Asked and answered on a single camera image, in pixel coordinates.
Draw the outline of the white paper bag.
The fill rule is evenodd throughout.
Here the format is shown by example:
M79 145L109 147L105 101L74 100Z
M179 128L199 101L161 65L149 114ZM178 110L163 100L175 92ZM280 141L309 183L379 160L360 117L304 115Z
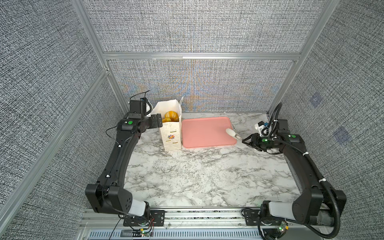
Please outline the white paper bag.
M163 123L159 129L162 137L165 151L175 151L182 148L182 108L178 100L169 100L158 102L152 111L152 114L161 114L162 119L165 118L165 113L175 111L179 114L178 122Z

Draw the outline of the round pumpkin-shaped fake bread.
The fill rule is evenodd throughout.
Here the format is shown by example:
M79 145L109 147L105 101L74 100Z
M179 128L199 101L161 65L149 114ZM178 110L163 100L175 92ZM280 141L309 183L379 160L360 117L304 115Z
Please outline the round pumpkin-shaped fake bread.
M179 114L175 111L168 111L165 113L165 118L170 118L173 121L172 122L178 122L179 121Z

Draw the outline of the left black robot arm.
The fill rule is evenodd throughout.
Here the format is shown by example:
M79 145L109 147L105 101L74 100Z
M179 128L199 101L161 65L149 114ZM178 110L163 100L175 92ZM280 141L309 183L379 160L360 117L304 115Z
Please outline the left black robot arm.
M132 153L142 133L163 126L161 114L152 115L152 110L152 104L145 97L131 100L129 112L116 125L110 158L96 183L88 184L85 190L94 212L149 218L149 204L135 200L124 185Z

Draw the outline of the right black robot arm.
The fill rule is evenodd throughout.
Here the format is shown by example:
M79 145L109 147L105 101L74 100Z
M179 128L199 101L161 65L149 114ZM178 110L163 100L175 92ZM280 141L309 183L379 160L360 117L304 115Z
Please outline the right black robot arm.
M345 193L326 180L310 157L303 138L290 132L287 120L275 120L269 133L269 136L252 134L242 143L259 152L277 149L289 165L300 195L291 203L263 201L257 220L262 239L281 238L288 223L303 225L324 239L335 238L347 202Z

